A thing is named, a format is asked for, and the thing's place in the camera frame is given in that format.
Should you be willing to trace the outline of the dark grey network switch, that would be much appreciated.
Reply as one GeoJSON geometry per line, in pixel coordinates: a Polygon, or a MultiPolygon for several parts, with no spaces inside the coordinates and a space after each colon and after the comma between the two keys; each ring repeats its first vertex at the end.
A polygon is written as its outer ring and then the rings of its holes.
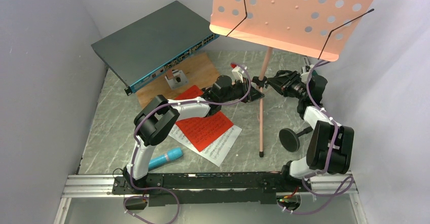
{"type": "Polygon", "coordinates": [[[131,95],[217,39],[219,35],[209,25],[187,6],[173,1],[91,47],[131,95]]]}

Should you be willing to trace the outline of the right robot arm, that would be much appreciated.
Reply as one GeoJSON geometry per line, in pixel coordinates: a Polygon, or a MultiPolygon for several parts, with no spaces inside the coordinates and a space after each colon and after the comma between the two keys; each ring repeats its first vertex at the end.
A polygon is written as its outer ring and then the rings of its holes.
{"type": "Polygon", "coordinates": [[[267,84],[284,97],[298,99],[297,112],[308,127],[300,132],[289,128],[280,130],[278,136],[282,146],[289,152],[300,147],[300,136],[311,133],[306,155],[299,160],[287,162],[279,184],[285,191],[292,191],[299,179],[309,179],[318,174],[344,174],[351,160],[354,130],[342,126],[327,115],[321,103],[328,81],[320,76],[310,76],[302,81],[297,71],[280,70],[267,84]]]}

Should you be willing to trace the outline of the black round disc stand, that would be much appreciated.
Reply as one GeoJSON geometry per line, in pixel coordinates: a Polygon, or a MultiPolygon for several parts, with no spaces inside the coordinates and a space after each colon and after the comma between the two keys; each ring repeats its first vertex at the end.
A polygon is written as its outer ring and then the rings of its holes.
{"type": "Polygon", "coordinates": [[[312,132],[312,127],[307,127],[300,132],[295,132],[289,128],[283,128],[280,130],[278,137],[281,145],[291,153],[296,152],[300,148],[300,139],[299,137],[312,132]]]}

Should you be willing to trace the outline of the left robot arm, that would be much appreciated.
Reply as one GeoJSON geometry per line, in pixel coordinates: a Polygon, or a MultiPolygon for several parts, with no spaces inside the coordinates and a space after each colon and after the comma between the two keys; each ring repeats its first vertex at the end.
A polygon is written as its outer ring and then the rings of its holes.
{"type": "Polygon", "coordinates": [[[126,187],[134,194],[145,189],[149,163],[157,145],[162,143],[176,122],[215,115],[223,105],[250,103],[264,98],[249,79],[232,81],[219,76],[208,88],[200,89],[197,97],[188,100],[166,99],[157,95],[134,119],[135,146],[129,163],[123,169],[126,187]]]}

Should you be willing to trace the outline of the blue cylindrical tube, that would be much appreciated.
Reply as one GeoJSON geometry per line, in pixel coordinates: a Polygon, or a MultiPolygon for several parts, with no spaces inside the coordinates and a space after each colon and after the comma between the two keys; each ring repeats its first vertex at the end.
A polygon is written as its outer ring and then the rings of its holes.
{"type": "Polygon", "coordinates": [[[183,156],[183,152],[180,147],[173,148],[167,151],[165,154],[158,157],[152,158],[149,162],[149,170],[153,170],[160,167],[168,162],[175,161],[183,156]]]}

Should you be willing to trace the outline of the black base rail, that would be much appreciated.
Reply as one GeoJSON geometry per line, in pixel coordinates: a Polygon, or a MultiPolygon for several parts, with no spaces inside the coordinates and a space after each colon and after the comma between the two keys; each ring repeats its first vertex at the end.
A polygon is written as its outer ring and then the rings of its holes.
{"type": "Polygon", "coordinates": [[[145,195],[149,206],[167,204],[275,204],[277,197],[301,188],[301,180],[285,170],[274,172],[149,173],[138,188],[116,176],[113,195],[145,195]]]}

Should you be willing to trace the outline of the pink music stand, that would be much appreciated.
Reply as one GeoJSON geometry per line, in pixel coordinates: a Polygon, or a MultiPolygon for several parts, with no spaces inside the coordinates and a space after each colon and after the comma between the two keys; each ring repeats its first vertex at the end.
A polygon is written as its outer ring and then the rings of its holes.
{"type": "Polygon", "coordinates": [[[338,60],[373,0],[213,0],[210,30],[267,47],[258,77],[264,79],[273,49],[329,62],[338,60]]]}

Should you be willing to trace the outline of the wooden board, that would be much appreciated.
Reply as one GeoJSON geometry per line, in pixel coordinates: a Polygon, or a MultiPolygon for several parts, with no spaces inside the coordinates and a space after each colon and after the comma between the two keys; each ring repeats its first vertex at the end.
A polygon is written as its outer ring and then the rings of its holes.
{"type": "Polygon", "coordinates": [[[136,95],[142,108],[157,95],[174,99],[193,85],[198,88],[211,87],[220,76],[206,53],[185,59],[176,65],[171,73],[173,74],[171,80],[162,74],[137,91],[136,95]]]}

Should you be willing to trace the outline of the red sheet music booklet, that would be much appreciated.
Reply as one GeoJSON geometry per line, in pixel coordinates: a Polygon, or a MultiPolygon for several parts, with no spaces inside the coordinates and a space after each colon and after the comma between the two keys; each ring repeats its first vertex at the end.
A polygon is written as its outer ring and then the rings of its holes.
{"type": "Polygon", "coordinates": [[[233,123],[222,112],[207,118],[190,118],[176,122],[185,137],[198,152],[206,149],[211,143],[226,133],[233,123]]]}

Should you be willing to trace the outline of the small metal bracket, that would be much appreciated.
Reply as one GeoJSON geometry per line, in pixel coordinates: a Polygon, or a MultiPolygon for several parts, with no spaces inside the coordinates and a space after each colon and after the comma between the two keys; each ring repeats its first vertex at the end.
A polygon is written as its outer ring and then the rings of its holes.
{"type": "Polygon", "coordinates": [[[189,83],[188,78],[182,70],[170,69],[164,76],[171,90],[176,90],[189,83]]]}

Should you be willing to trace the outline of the white sheet music paper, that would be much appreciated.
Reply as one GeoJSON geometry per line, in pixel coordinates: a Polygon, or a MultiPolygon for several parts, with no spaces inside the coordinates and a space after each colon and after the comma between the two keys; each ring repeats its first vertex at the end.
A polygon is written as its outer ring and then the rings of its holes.
{"type": "Polygon", "coordinates": [[[220,167],[228,152],[232,148],[242,129],[236,125],[233,125],[229,130],[217,138],[204,150],[199,152],[191,142],[185,137],[184,133],[179,129],[178,126],[174,126],[170,131],[169,136],[178,141],[183,146],[187,147],[191,151],[220,167]]]}

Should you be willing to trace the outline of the aluminium frame rail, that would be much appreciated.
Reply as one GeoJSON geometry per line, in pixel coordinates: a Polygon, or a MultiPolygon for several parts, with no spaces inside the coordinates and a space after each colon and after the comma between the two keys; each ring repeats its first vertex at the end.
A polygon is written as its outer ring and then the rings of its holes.
{"type": "Polygon", "coordinates": [[[112,194],[114,177],[108,174],[69,175],[53,223],[65,223],[73,198],[104,198],[112,194]]]}

